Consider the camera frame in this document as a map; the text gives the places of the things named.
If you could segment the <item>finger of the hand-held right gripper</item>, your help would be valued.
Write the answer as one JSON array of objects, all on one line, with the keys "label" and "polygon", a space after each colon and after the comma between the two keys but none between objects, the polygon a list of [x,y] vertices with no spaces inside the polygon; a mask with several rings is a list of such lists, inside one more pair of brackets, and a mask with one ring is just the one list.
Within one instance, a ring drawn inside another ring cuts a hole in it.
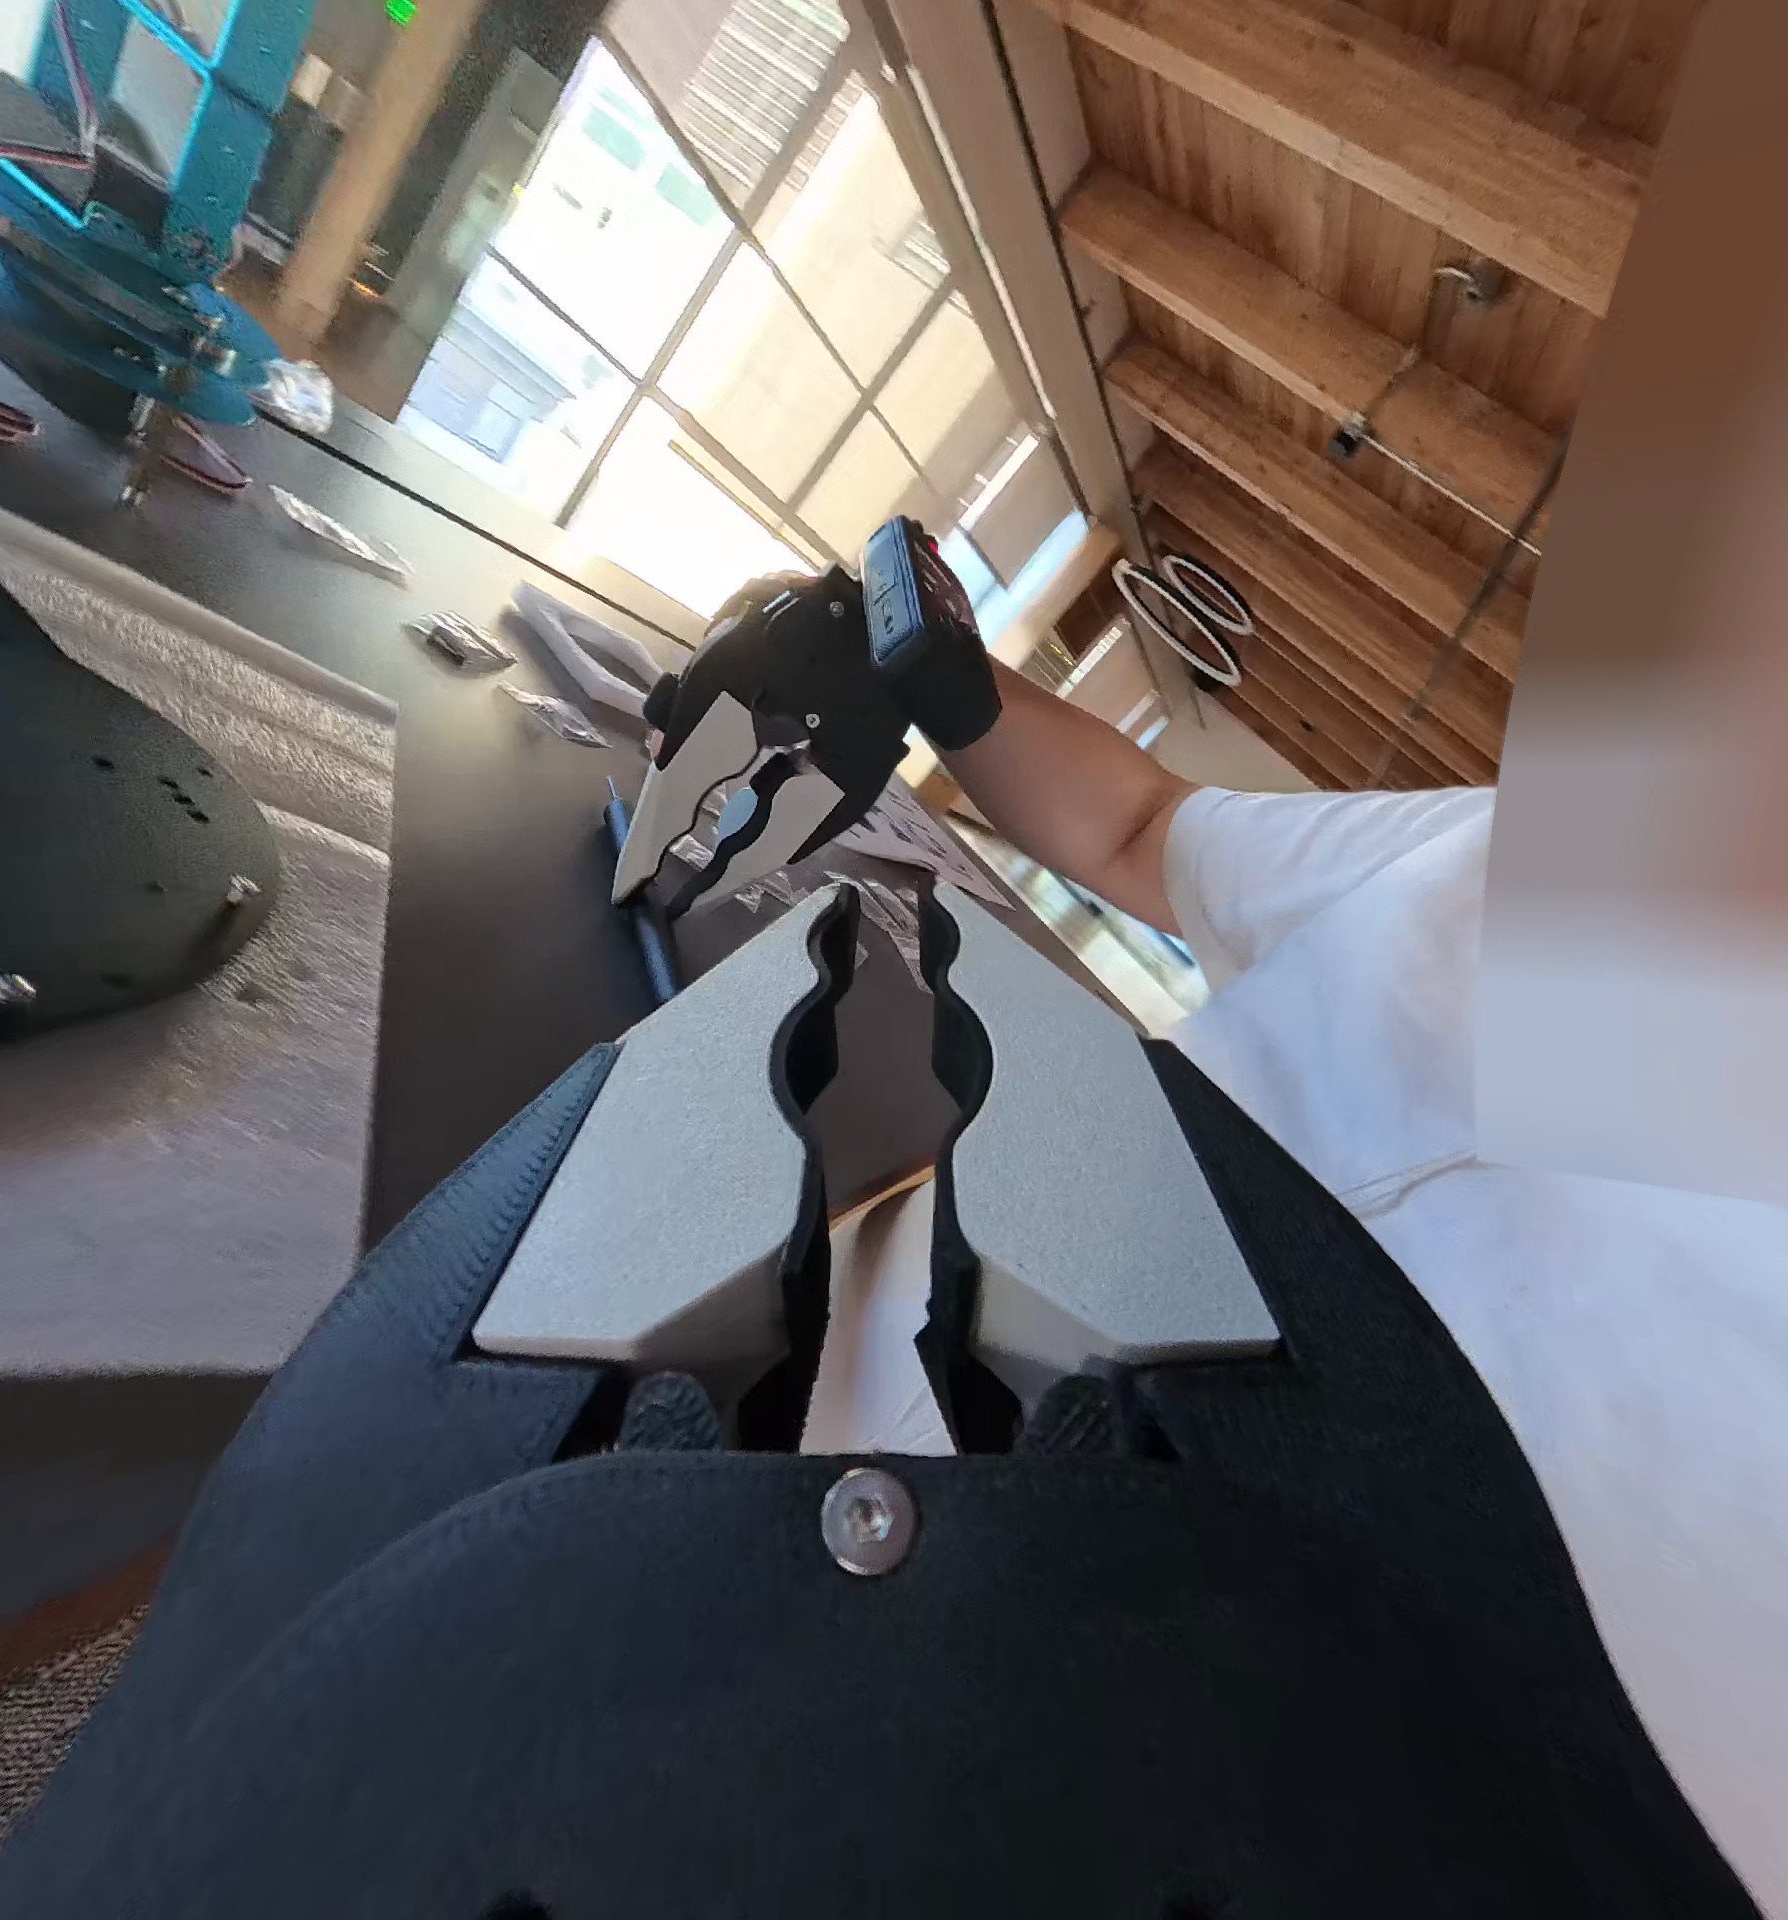
[{"label": "finger of the hand-held right gripper", "polygon": [[694,828],[708,793],[747,776],[762,757],[751,708],[735,693],[713,693],[707,701],[676,693],[657,731],[660,750],[615,862],[615,906],[647,892],[667,851]]},{"label": "finger of the hand-held right gripper", "polygon": [[808,753],[762,753],[747,776],[727,781],[713,828],[693,828],[707,860],[676,881],[666,916],[680,921],[792,863],[842,801],[842,790]]}]

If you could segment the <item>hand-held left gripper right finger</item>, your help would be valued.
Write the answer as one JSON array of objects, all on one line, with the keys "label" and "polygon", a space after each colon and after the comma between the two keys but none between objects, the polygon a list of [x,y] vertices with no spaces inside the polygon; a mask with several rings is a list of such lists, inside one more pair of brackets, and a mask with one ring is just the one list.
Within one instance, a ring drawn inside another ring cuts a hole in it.
[{"label": "hand-held left gripper right finger", "polygon": [[936,1158],[914,1340],[953,1452],[1009,1452],[1060,1381],[1275,1356],[1282,1334],[1146,1036],[986,906],[921,919]]}]

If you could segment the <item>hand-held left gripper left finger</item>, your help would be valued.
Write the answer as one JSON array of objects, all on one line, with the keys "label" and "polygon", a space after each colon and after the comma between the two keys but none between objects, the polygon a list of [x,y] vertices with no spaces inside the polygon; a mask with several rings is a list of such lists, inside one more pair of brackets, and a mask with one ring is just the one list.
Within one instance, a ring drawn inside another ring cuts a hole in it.
[{"label": "hand-held left gripper left finger", "polygon": [[858,892],[828,884],[637,1024],[474,1326],[502,1360],[680,1372],[798,1452],[828,1332],[827,1166]]}]

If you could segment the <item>black screwdriver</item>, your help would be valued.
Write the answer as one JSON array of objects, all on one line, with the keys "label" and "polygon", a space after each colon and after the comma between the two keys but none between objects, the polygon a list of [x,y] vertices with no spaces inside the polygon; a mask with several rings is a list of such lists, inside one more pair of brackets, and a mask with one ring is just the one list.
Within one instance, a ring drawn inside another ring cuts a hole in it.
[{"label": "black screwdriver", "polygon": [[[613,856],[619,857],[631,832],[631,815],[615,781],[608,779],[608,801],[602,810]],[[626,904],[619,904],[624,926],[634,938],[642,975],[651,989],[654,1004],[664,1006],[680,996],[683,981],[672,926],[657,898],[639,895]]]}]

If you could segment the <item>black perforated metal plate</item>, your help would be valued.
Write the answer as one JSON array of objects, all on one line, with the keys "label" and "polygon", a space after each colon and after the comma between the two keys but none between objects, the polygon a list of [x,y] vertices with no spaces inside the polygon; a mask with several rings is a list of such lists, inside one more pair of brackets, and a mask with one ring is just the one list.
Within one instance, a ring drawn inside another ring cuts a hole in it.
[{"label": "black perforated metal plate", "polygon": [[[263,898],[226,912],[247,874]],[[0,583],[0,1038],[197,987],[281,900],[281,846],[208,750],[70,659]]]}]

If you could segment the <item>person's right forearm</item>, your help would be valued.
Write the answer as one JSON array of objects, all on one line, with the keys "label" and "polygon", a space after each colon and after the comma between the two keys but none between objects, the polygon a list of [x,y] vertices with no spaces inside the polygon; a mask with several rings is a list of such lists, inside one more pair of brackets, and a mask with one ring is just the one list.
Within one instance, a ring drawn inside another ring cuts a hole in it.
[{"label": "person's right forearm", "polygon": [[957,690],[919,719],[977,813],[1026,857],[1113,908],[1182,936],[1165,891],[1182,781],[1086,710],[992,664],[991,693]]}]

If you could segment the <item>printed instruction sheet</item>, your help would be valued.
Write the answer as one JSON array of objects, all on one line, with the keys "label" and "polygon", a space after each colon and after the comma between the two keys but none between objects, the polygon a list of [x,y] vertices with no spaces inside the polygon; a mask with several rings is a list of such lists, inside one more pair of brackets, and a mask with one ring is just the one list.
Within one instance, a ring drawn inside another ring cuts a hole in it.
[{"label": "printed instruction sheet", "polygon": [[1018,900],[929,815],[901,778],[887,781],[878,803],[858,824],[842,831],[834,846],[862,857],[926,871],[938,883],[947,883],[992,906],[1018,906]]}]

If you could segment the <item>white foam block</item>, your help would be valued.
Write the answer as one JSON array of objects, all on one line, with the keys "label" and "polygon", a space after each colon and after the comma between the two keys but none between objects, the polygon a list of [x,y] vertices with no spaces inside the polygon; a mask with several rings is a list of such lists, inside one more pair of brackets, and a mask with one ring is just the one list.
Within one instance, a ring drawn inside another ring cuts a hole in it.
[{"label": "white foam block", "polygon": [[532,583],[513,590],[516,617],[546,646],[580,696],[640,723],[647,701],[669,667],[637,637],[578,612]]}]

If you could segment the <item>large window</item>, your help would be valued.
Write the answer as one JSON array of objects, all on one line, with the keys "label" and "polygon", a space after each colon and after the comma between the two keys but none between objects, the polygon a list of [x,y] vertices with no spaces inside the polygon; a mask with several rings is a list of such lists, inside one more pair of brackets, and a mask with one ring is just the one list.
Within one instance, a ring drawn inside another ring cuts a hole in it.
[{"label": "large window", "polygon": [[912,516],[1005,631],[1086,516],[875,4],[609,4],[399,423],[676,632]]}]

